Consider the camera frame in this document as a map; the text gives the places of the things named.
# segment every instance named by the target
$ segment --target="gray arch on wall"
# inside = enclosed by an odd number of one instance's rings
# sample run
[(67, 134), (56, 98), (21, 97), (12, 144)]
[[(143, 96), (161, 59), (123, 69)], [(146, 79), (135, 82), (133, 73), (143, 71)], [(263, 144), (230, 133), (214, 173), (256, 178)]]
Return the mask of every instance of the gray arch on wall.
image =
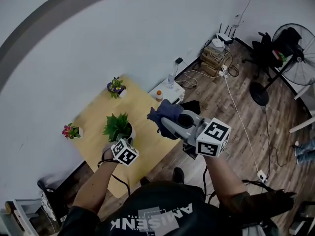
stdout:
[(0, 92), (14, 69), (44, 36), (98, 1), (48, 0), (29, 15), (0, 47)]

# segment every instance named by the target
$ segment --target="sneaker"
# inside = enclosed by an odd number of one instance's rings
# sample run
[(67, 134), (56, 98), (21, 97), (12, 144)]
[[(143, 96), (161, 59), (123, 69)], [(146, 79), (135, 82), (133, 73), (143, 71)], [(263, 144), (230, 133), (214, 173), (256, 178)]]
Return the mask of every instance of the sneaker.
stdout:
[(141, 186), (146, 185), (148, 183), (150, 183), (150, 180), (147, 177), (143, 177), (140, 179)]
[[(295, 145), (295, 146), (299, 146), (299, 142), (296, 141), (294, 145)], [(294, 148), (294, 155), (295, 155), (295, 157), (296, 157), (296, 147)]]
[(185, 175), (181, 168), (176, 167), (173, 172), (173, 182), (184, 183)]

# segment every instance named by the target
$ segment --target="small potted plant with red flowers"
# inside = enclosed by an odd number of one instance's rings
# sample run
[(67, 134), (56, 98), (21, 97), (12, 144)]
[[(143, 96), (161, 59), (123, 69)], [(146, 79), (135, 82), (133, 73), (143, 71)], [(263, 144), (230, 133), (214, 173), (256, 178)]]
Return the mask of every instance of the small potted plant with red flowers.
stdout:
[(80, 127), (72, 126), (72, 123), (64, 126), (62, 134), (67, 139), (74, 139), (74, 138), (82, 138), (83, 137), (83, 129)]
[(123, 98), (126, 95), (127, 90), (126, 87), (122, 85), (122, 83), (123, 81), (119, 80), (119, 77), (114, 77), (112, 82), (107, 84), (107, 90), (110, 92), (112, 98)]

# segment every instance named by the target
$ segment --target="light wood tabletop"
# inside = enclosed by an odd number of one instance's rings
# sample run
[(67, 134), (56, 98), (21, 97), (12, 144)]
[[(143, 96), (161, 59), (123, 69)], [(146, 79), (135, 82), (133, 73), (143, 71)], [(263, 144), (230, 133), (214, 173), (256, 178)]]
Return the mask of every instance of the light wood tabletop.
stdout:
[[(95, 172), (101, 160), (102, 150), (109, 143), (108, 135), (102, 134), (107, 116), (112, 113), (128, 113), (128, 121), (136, 131), (133, 146), (139, 151), (139, 157), (129, 167), (119, 164), (114, 175), (133, 187), (144, 177), (171, 149), (180, 141), (162, 137), (157, 133), (157, 125), (147, 119), (150, 108), (157, 109), (159, 102), (144, 92), (128, 76), (122, 75), (123, 85), (127, 88), (124, 98), (111, 98), (104, 89), (73, 121), (73, 125), (83, 128), (84, 137), (72, 139), (84, 160)], [(111, 177), (109, 191), (120, 198), (127, 192), (122, 183)]]

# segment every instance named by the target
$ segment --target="electric fan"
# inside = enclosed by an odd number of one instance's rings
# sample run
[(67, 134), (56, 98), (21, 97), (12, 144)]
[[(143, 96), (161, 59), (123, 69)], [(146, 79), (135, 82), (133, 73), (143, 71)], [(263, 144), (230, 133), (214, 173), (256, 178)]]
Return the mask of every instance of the electric fan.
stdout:
[(260, 106), (267, 105), (269, 96), (266, 90), (280, 75), (302, 86), (315, 83), (315, 36), (308, 29), (298, 24), (281, 26), (272, 39), (272, 48), (281, 52), (286, 62), (265, 87), (257, 82), (251, 83), (251, 96)]

